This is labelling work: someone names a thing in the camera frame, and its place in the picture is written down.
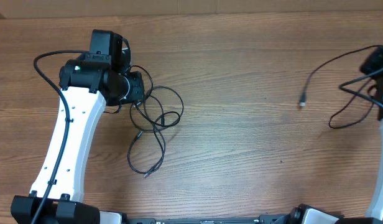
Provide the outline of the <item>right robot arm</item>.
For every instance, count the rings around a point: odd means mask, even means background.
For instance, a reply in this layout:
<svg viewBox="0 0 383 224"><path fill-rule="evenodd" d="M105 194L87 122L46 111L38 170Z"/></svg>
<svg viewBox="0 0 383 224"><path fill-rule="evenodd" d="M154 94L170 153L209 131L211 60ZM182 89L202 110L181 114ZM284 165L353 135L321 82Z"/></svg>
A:
<svg viewBox="0 0 383 224"><path fill-rule="evenodd" d="M325 212L319 208L301 203L293 208L288 215L279 217L276 223L383 223L383 45L370 45L361 49L341 54L323 62L309 73L302 87L298 107L303 108L307 102L308 86L312 76L325 65L350 54L373 49L372 53L359 67L362 76L342 83L339 89L352 94L353 98L362 98L371 106L378 106L377 120L381 130L381 159L376 179L376 187L364 217L346 218L341 214Z"/></svg>

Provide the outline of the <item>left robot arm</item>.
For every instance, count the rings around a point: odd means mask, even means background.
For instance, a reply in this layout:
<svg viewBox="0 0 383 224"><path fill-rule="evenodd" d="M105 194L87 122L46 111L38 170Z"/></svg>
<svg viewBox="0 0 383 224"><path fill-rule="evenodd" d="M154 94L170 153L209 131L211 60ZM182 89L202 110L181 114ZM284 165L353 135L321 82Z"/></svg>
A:
<svg viewBox="0 0 383 224"><path fill-rule="evenodd" d="M139 72L131 71L128 41L107 30L94 30L90 49L60 69L54 87L60 105L43 166L28 196L13 198L17 223L127 223L126 215L83 203L91 142L107 106L121 107L144 98Z"/></svg>

